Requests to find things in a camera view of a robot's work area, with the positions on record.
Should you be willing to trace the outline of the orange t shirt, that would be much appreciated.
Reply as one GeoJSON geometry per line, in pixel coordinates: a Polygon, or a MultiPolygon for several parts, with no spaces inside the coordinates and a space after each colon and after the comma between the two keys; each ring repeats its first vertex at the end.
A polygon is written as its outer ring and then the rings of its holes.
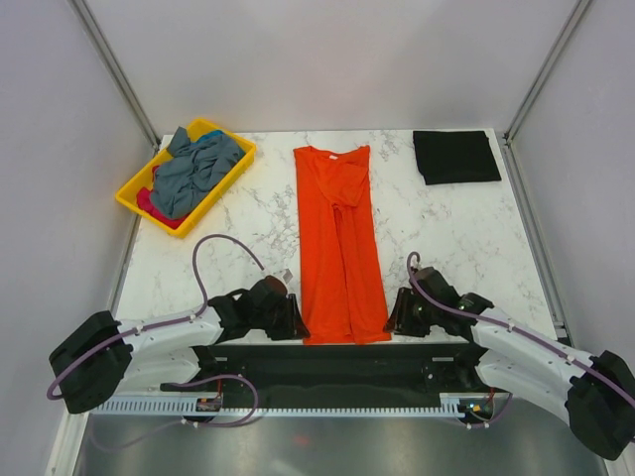
{"type": "Polygon", "coordinates": [[[370,147],[337,154],[294,150],[297,171],[301,314],[306,345],[391,339],[375,240],[370,147]]]}

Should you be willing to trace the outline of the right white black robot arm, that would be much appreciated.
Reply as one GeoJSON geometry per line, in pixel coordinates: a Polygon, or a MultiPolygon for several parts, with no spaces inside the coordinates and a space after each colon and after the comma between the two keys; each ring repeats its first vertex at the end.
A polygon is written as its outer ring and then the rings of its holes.
{"type": "Polygon", "coordinates": [[[558,417],[597,456],[614,461],[634,440],[634,375],[618,355],[595,356],[534,331],[475,293],[459,295],[433,267],[408,270],[388,330],[424,337],[432,327],[461,337],[477,355],[454,365],[466,390],[511,393],[558,417]]]}

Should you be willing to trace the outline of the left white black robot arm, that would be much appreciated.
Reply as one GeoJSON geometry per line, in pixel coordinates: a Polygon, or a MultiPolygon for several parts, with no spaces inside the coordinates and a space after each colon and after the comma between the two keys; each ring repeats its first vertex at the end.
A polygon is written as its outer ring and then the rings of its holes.
{"type": "Polygon", "coordinates": [[[51,353],[55,379],[47,396],[76,415],[119,394],[206,390],[218,375],[211,346],[252,330],[272,341],[310,335],[295,295],[273,276],[211,297],[199,309],[137,324],[97,312],[51,353]]]}

